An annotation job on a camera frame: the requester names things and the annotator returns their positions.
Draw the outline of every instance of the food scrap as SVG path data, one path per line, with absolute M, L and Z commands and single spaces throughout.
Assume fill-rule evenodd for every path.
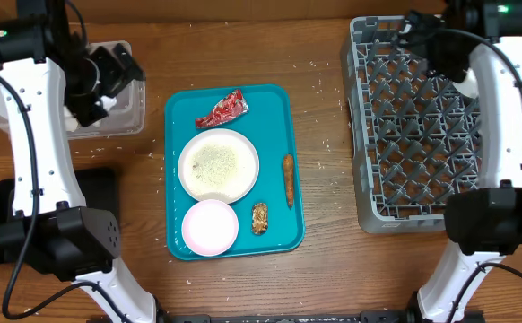
M 196 126 L 198 129 L 216 127 L 248 112 L 249 105 L 245 102 L 241 90 L 237 89 L 217 102 L 207 117 L 197 119 Z
M 269 227 L 268 211 L 269 209 L 265 203 L 257 203 L 253 206 L 253 233 L 256 235 L 267 231 Z
M 293 201 L 295 198 L 293 188 L 293 174 L 295 170 L 295 161 L 293 156 L 286 155 L 283 159 L 283 175 L 285 177 L 285 195 L 287 196 L 287 205 L 293 208 Z

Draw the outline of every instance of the snack bar wrapper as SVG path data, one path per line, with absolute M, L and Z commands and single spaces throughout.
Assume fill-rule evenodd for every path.
M 196 126 L 198 129 L 216 127 L 248 112 L 249 106 L 243 99 L 243 93 L 240 89 L 237 89 L 227 95 L 225 99 L 217 102 L 213 111 L 207 117 L 197 119 Z

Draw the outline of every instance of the brown food item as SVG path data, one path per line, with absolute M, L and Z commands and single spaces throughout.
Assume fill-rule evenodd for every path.
M 283 175 L 285 177 L 285 195 L 287 196 L 287 205 L 289 208 L 293 207 L 293 201 L 295 199 L 295 191 L 293 188 L 293 174 L 295 170 L 295 161 L 293 156 L 286 155 L 283 159 Z
M 253 233 L 263 234 L 269 227 L 269 208 L 265 203 L 257 203 L 253 206 Z

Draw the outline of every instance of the green light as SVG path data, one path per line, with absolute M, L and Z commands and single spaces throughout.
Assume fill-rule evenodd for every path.
M 507 5 L 499 5 L 498 6 L 498 12 L 499 13 L 508 13 L 510 11 L 510 8 Z

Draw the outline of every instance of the wooden tabletop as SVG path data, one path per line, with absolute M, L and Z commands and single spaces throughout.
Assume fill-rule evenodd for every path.
M 432 274 L 444 233 L 373 235 L 357 223 L 352 130 L 339 60 L 348 30 L 349 20 L 88 26 L 91 42 L 131 43 L 147 73 L 147 111 L 139 135 L 72 141 L 74 166 L 119 169 L 123 259 L 170 314 L 402 309 Z M 177 260 L 165 247 L 163 107 L 181 90 L 258 83 L 279 84 L 291 97 L 305 240 L 289 253 Z M 11 148 L 0 131 L 0 180 L 12 176 Z M 522 247 L 506 264 L 522 270 Z M 0 304 L 12 268 L 0 266 Z M 11 311 L 33 307 L 65 286 L 25 267 Z M 485 310 L 490 322 L 522 321 L 522 281 L 494 270 L 469 308 Z M 84 322 L 101 314 L 78 291 L 26 321 Z

